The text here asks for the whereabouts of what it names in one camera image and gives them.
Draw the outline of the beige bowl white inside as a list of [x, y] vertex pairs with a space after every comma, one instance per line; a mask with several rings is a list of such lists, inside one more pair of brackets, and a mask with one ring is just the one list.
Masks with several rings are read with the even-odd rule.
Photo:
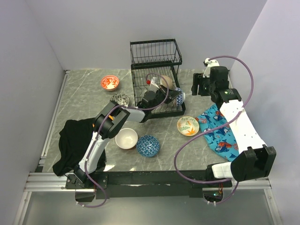
[[170, 90], [174, 90], [173, 81], [170, 77], [162, 75], [160, 78], [160, 84], [164, 87], [168, 87]]

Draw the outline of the red pattern blue zigzag bowl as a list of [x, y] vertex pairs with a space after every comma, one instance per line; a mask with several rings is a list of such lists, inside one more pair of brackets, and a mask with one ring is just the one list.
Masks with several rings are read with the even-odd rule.
[[176, 107], [180, 107], [185, 101], [185, 93], [179, 87], [176, 87], [174, 90], [179, 91], [180, 94], [173, 100], [173, 103]]

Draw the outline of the cream floral seahorse bowl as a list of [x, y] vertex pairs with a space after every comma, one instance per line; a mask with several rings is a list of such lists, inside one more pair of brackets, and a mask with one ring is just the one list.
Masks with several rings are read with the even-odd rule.
[[177, 121], [178, 131], [185, 136], [194, 136], [199, 130], [199, 122], [190, 116], [183, 116]]

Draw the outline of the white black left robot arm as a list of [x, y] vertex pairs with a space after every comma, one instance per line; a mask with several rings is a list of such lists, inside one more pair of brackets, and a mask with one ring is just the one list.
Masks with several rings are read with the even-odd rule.
[[159, 85], [156, 91], [149, 90], [136, 107], [123, 106], [110, 101], [94, 118], [91, 141], [73, 173], [82, 188], [89, 188], [94, 182], [91, 175], [97, 169], [98, 161], [108, 142], [122, 129], [126, 121], [144, 123], [152, 118], [152, 111], [172, 102], [181, 92]]

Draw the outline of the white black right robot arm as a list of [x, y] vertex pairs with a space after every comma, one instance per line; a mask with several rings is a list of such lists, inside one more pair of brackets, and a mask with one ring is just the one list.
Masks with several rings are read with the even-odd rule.
[[227, 162], [207, 167], [206, 183], [217, 186], [222, 179], [245, 181], [268, 177], [276, 150], [267, 146], [253, 127], [240, 94], [229, 87], [228, 69], [210, 68], [210, 75], [193, 75], [192, 95], [209, 96], [214, 105], [198, 118], [211, 148]]

